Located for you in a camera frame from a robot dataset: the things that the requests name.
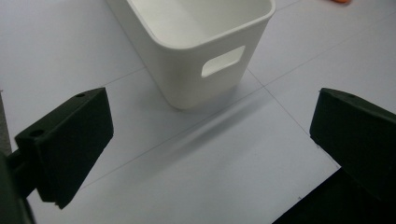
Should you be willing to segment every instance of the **white floor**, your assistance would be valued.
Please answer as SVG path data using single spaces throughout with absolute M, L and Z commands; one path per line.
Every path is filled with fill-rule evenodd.
M 396 113 L 396 1 L 276 2 L 242 82 L 178 111 L 105 0 L 1 1 L 10 136 L 101 86 L 115 126 L 64 210 L 29 197 L 37 223 L 271 223 L 334 173 L 308 134 L 318 91 L 347 91 Z

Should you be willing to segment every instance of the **floor tile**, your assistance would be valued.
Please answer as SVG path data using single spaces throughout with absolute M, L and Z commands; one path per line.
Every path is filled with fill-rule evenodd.
M 49 8 L 26 29 L 0 37 L 0 89 L 10 136 L 72 95 L 144 67 L 105 1 Z
M 266 85 L 396 10 L 392 0 L 302 0 L 275 13 L 248 66 Z
M 396 13 L 267 86 L 308 132 L 318 91 L 356 94 L 396 113 Z
M 264 89 L 81 190 L 37 223 L 271 223 L 336 171 Z
M 276 2 L 276 10 L 280 10 L 284 7 L 288 7 L 293 3 L 296 3 L 300 0 L 275 0 Z
M 246 72 L 235 88 L 191 110 L 176 110 L 164 100 L 147 70 L 106 85 L 114 138 L 84 185 L 110 173 L 160 143 L 261 88 Z

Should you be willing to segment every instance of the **screw hole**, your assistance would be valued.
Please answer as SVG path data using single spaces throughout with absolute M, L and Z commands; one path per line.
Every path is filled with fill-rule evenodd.
M 31 133 L 30 133 L 30 136 L 32 136 L 32 137 L 38 137 L 38 136 L 40 136 L 41 134 L 43 134 L 44 133 L 44 130 L 35 130 L 35 131 L 32 131 Z

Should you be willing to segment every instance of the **white basket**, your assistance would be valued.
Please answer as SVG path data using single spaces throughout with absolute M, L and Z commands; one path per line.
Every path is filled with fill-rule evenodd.
M 235 86 L 274 0 L 107 0 L 170 105 L 186 109 Z

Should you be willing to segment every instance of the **bin rim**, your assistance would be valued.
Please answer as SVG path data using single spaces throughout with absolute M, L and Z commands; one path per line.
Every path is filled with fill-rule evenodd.
M 275 11 L 276 11 L 276 2 L 275 0 L 267 0 L 271 3 L 271 10 L 265 14 L 264 16 L 259 17 L 256 20 L 253 21 L 249 21 L 247 23 L 244 23 L 242 25 L 236 26 L 233 29 L 227 30 L 225 32 L 222 32 L 218 35 L 213 35 L 207 39 L 205 39 L 204 41 L 201 42 L 197 42 L 195 44 L 191 44 L 191 45 L 186 45 L 186 46 L 177 46 L 177 45 L 172 45 L 172 44 L 168 44 L 164 41 L 161 41 L 160 38 L 158 38 L 149 28 L 149 26 L 147 25 L 146 21 L 142 18 L 142 16 L 140 15 L 140 13 L 138 12 L 137 8 L 134 6 L 133 0 L 127 0 L 129 6 L 131 7 L 132 11 L 134 12 L 134 14 L 136 15 L 136 17 L 139 19 L 140 23 L 143 25 L 143 27 L 145 28 L 146 32 L 148 33 L 148 35 L 151 37 L 151 39 L 154 41 L 154 43 L 163 49 L 167 49 L 167 50 L 176 50 L 176 51 L 187 51 L 187 50 L 195 50 L 198 49 L 202 46 L 205 45 L 209 45 L 213 42 L 215 42 L 216 40 L 222 39 L 224 37 L 227 37 L 229 35 L 233 35 L 236 33 L 239 33 L 243 30 L 246 30 L 252 26 L 258 25 L 261 22 L 265 22 L 265 21 L 269 21 L 271 19 L 271 17 L 274 15 Z

